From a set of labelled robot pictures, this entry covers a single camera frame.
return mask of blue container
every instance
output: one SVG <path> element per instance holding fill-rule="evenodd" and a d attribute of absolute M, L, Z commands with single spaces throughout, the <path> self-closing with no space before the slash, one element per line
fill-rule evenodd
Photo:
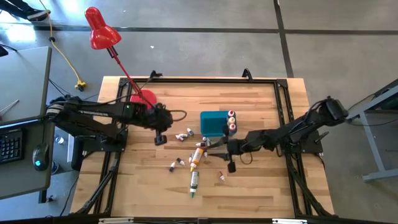
<path fill-rule="evenodd" d="M 223 137 L 227 125 L 228 111 L 202 111 L 200 113 L 200 132 L 204 137 Z"/>

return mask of glue tube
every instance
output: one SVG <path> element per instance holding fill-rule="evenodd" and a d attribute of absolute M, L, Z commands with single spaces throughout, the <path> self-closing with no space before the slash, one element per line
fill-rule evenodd
<path fill-rule="evenodd" d="M 199 177 L 198 171 L 192 172 L 191 185 L 190 185 L 190 189 L 189 189 L 189 191 L 191 192 L 191 198 L 193 198 L 193 196 L 195 195 L 195 192 L 197 191 L 198 177 Z"/>
<path fill-rule="evenodd" d="M 191 172 L 194 170 L 194 168 L 197 167 L 197 165 L 199 164 L 201 155 L 203 154 L 203 149 L 201 148 L 197 148 L 197 150 L 195 151 L 195 154 L 193 155 L 192 158 L 192 163 L 191 163 Z"/>

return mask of wooden table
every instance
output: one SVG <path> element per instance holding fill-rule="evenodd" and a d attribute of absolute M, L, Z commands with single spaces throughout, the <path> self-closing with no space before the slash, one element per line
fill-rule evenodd
<path fill-rule="evenodd" d="M 304 81 L 288 78 L 290 99 L 295 118 L 308 110 Z M 104 77 L 99 101 L 115 98 L 119 77 Z M 201 141 L 201 111 L 235 110 L 238 133 L 244 138 L 248 131 L 279 127 L 274 87 L 270 84 L 226 83 L 148 83 L 158 101 L 169 110 L 186 110 L 188 116 L 173 124 L 165 132 L 168 142 L 154 145 L 154 132 L 130 126 L 126 151 L 122 154 L 113 201 L 113 217 L 293 217 L 292 198 L 284 157 L 275 152 L 260 150 L 253 153 L 253 162 L 244 165 L 236 159 L 237 171 L 229 174 L 227 162 L 217 157 L 202 158 L 198 165 L 199 187 L 195 198 L 190 198 L 189 166 L 170 164 L 177 158 L 188 163 L 188 157 Z M 109 119 L 98 118 L 101 122 Z M 194 137 L 184 142 L 175 138 L 191 128 Z M 83 161 L 71 212 L 77 211 L 88 200 L 98 185 L 104 153 L 96 152 Z M 333 213 L 325 171 L 319 158 L 303 155 L 308 188 Z M 218 178 L 222 171 L 225 181 Z M 108 196 L 105 190 L 102 206 Z M 298 190 L 301 208 L 302 193 Z"/>

